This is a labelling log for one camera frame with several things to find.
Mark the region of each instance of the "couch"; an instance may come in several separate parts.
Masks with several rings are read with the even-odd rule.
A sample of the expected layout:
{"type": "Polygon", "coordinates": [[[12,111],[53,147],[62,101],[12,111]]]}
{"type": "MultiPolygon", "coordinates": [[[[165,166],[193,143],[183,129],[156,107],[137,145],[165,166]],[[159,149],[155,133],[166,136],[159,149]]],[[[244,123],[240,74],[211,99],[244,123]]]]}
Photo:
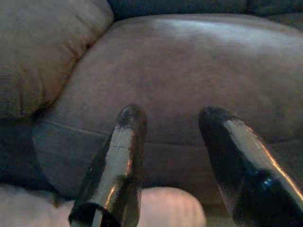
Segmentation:
{"type": "Polygon", "coordinates": [[[239,114],[303,182],[303,1],[0,3],[0,182],[75,198],[116,115],[148,114],[144,187],[221,204],[199,110],[239,114]]]}

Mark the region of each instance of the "seat cushion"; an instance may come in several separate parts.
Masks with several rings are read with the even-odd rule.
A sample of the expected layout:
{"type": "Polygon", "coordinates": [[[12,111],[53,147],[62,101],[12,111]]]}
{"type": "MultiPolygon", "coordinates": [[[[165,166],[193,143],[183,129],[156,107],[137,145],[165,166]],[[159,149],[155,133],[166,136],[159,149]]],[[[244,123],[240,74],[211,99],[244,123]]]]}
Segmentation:
{"type": "Polygon", "coordinates": [[[303,144],[302,72],[303,34],[266,19],[120,21],[77,64],[61,98],[36,123],[37,157],[51,183],[74,194],[120,109],[138,103],[148,113],[145,186],[179,187],[203,204],[220,203],[198,129],[200,109],[235,111],[267,143],[287,143],[289,150],[280,152],[291,156],[291,141],[303,144]]]}

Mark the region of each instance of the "couch backrest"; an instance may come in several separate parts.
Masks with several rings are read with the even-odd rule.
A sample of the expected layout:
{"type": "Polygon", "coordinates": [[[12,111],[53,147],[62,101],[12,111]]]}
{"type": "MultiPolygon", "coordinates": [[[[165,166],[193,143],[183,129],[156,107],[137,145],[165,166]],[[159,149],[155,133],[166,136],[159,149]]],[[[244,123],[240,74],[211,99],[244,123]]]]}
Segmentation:
{"type": "Polygon", "coordinates": [[[303,11],[303,0],[107,0],[115,20],[156,14],[248,13],[257,16],[303,11]]]}
{"type": "Polygon", "coordinates": [[[0,9],[0,119],[53,102],[113,22],[106,0],[1,0],[0,9]]]}

